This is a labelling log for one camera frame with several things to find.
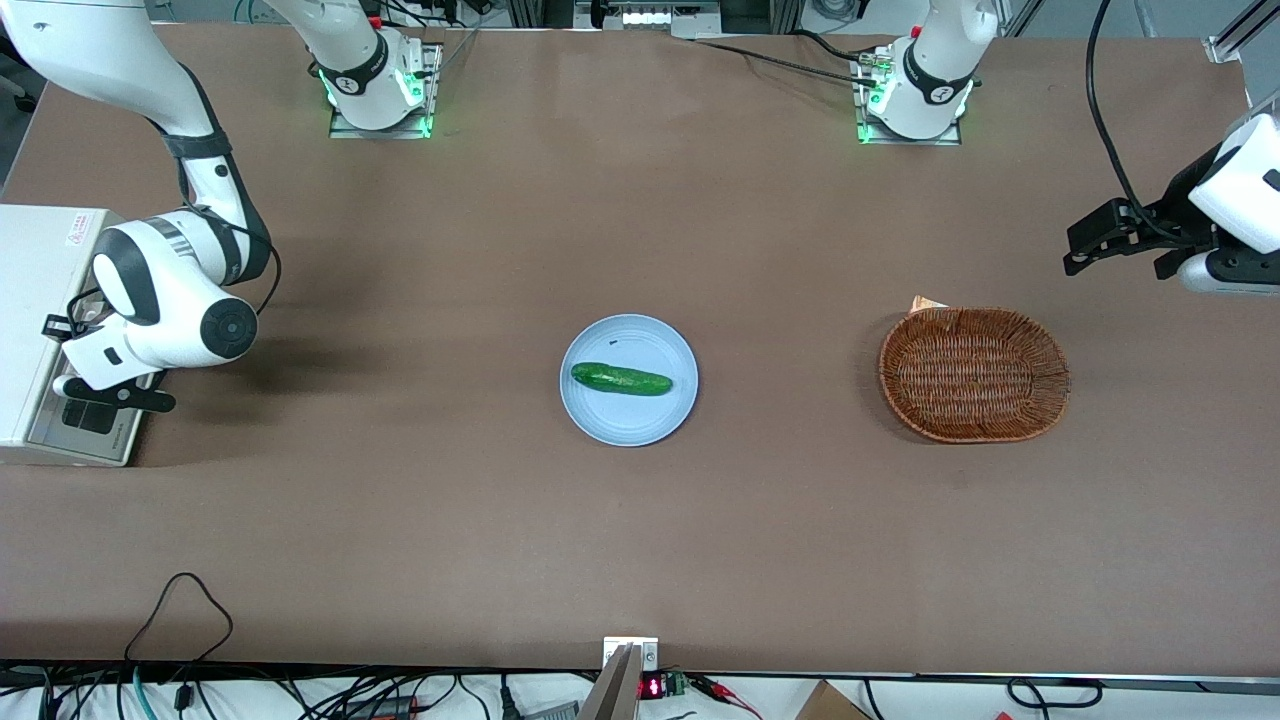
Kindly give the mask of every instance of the control box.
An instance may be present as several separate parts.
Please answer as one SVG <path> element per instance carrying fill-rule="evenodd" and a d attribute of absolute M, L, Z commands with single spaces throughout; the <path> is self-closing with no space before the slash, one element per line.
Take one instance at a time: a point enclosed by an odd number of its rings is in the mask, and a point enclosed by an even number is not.
<path fill-rule="evenodd" d="M 0 205 L 0 464 L 129 460 L 142 411 L 55 395 L 51 380 L 72 370 L 58 342 L 41 334 L 50 314 L 64 315 L 92 287 L 93 243 L 120 222 L 109 210 Z M 90 299 L 77 316 L 104 311 Z"/>

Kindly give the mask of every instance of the robotic arm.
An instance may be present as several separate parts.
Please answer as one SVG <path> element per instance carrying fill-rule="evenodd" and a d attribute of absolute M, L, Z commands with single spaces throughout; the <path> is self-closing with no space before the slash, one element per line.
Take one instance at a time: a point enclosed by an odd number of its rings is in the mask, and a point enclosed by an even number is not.
<path fill-rule="evenodd" d="M 306 41 L 351 124 L 385 128 L 422 104 L 407 91 L 419 40 L 374 31 L 356 0 L 271 5 Z M 227 363 L 253 343 L 253 309 L 221 288 L 262 274 L 273 252 L 266 227 L 200 82 L 156 38 L 145 0 L 0 0 L 0 19 L 32 68 L 143 115 L 175 159 L 183 206 L 97 238 L 93 275 L 114 314 L 88 327 L 68 318 L 61 347 L 78 377 L 55 380 L 60 395 L 168 410 L 172 398 L 136 378 Z"/>
<path fill-rule="evenodd" d="M 1068 275 L 1097 260 L 1164 249 L 1156 277 L 1196 292 L 1280 293 L 1280 92 L 1178 173 L 1138 213 L 1114 199 L 1068 231 Z"/>
<path fill-rule="evenodd" d="M 867 113 L 909 140 L 934 138 L 964 111 L 973 72 L 996 37 L 1000 18 L 991 0 L 931 0 L 924 23 L 877 55 L 890 58 Z"/>

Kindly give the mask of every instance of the plate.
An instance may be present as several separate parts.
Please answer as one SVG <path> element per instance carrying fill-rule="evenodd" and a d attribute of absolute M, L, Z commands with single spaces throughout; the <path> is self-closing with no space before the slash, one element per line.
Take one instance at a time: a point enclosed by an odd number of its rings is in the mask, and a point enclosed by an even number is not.
<path fill-rule="evenodd" d="M 590 389 L 570 370 L 579 363 L 604 363 L 667 375 L 671 391 L 640 397 Z M 640 447 L 669 436 L 698 398 L 698 361 L 685 338 L 648 315 L 613 315 L 593 323 L 568 346 L 561 364 L 561 400 L 584 433 L 618 447 Z"/>

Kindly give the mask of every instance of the wicker basket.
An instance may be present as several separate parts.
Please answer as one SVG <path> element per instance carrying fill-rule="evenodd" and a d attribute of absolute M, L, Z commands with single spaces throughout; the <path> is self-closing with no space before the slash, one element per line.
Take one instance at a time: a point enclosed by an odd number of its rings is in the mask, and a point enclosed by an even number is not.
<path fill-rule="evenodd" d="M 1070 374 L 1048 331 L 1002 307 L 911 313 L 881 347 L 893 413 L 938 442 L 1016 442 L 1066 411 Z"/>

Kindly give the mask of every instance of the green cucumber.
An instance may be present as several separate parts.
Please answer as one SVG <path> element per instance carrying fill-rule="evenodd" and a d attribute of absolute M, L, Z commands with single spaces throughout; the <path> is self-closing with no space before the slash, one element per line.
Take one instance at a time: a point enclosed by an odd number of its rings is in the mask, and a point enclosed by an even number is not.
<path fill-rule="evenodd" d="M 600 392 L 643 395 L 657 397 L 671 391 L 671 378 L 630 368 L 614 368 L 604 363 L 579 363 L 570 370 L 573 379 Z"/>

